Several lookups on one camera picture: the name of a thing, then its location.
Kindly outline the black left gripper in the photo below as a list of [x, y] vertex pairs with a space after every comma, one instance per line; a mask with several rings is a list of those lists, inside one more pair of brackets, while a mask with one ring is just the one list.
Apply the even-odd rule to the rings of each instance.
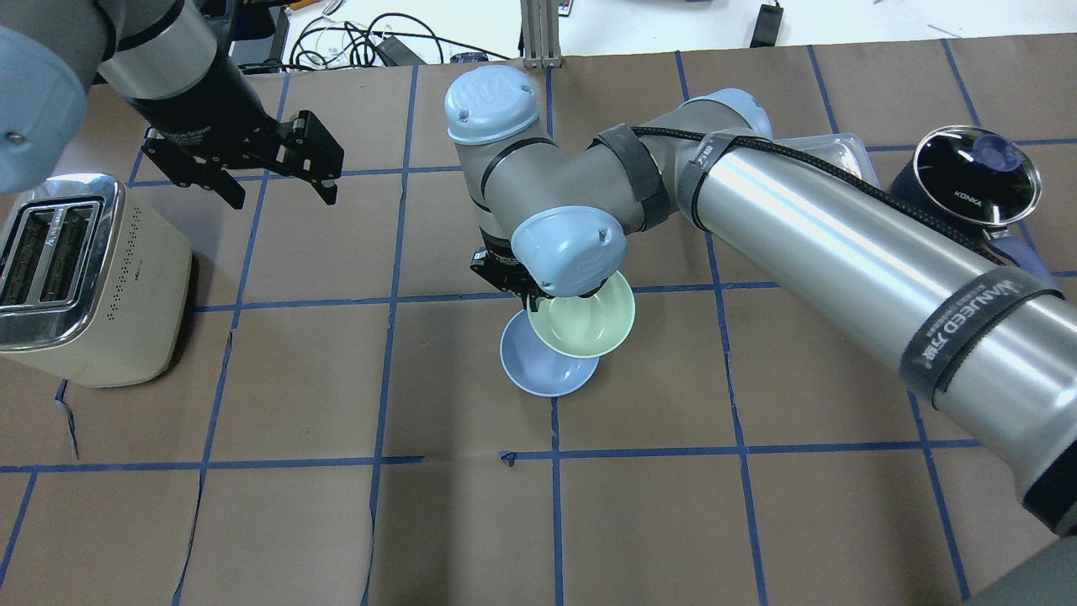
[[141, 150], [177, 187], [215, 192], [233, 210], [242, 210], [246, 191], [223, 165], [230, 170], [262, 168], [300, 178], [324, 203], [337, 203], [345, 160], [340, 143], [314, 112], [300, 110], [280, 126], [281, 164], [279, 123], [225, 51], [184, 91], [127, 101], [160, 135], [145, 139]]

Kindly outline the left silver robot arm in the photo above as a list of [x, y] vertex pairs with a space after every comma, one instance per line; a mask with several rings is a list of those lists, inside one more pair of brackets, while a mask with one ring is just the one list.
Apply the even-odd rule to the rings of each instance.
[[309, 110], [275, 119], [193, 1], [4, 1], [1, 189], [53, 175], [103, 79], [146, 121], [141, 150], [176, 187], [235, 210], [235, 170], [267, 170], [337, 202], [345, 150]]

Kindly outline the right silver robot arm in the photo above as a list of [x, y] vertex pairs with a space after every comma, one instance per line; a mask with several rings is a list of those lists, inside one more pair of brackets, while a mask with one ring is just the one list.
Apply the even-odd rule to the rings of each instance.
[[777, 143], [763, 107], [727, 88], [577, 155], [541, 123], [514, 66], [485, 65], [443, 97], [485, 245], [472, 264], [523, 304], [546, 352], [623, 344], [630, 235], [681, 212], [815, 308], [1011, 468], [1057, 540], [976, 605], [1074, 603], [1074, 304], [1047, 271], [987, 246], [856, 173]]

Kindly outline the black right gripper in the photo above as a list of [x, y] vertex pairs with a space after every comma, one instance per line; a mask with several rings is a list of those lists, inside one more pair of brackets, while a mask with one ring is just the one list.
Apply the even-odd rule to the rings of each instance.
[[538, 301], [549, 298], [543, 288], [538, 288], [538, 283], [528, 272], [523, 262], [518, 260], [507, 246], [488, 244], [477, 248], [470, 260], [470, 271], [500, 292], [512, 292], [530, 313], [538, 313]]

